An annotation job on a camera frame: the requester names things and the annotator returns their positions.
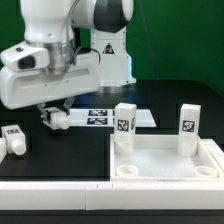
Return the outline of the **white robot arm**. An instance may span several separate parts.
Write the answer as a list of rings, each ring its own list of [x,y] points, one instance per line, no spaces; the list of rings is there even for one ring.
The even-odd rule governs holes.
[[[69,127],[74,97],[133,83],[126,26],[133,0],[20,0],[24,41],[0,53],[0,101],[36,105],[50,128]]]

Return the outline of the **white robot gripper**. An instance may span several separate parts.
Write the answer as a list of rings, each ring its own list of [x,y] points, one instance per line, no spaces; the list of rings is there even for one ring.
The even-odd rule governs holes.
[[[38,104],[42,121],[51,124],[51,110],[44,103],[66,98],[63,108],[70,114],[75,100],[72,96],[99,89],[98,63],[98,54],[90,52],[79,54],[76,65],[62,75],[46,75],[40,70],[13,72],[4,67],[0,72],[0,100],[9,109]]]

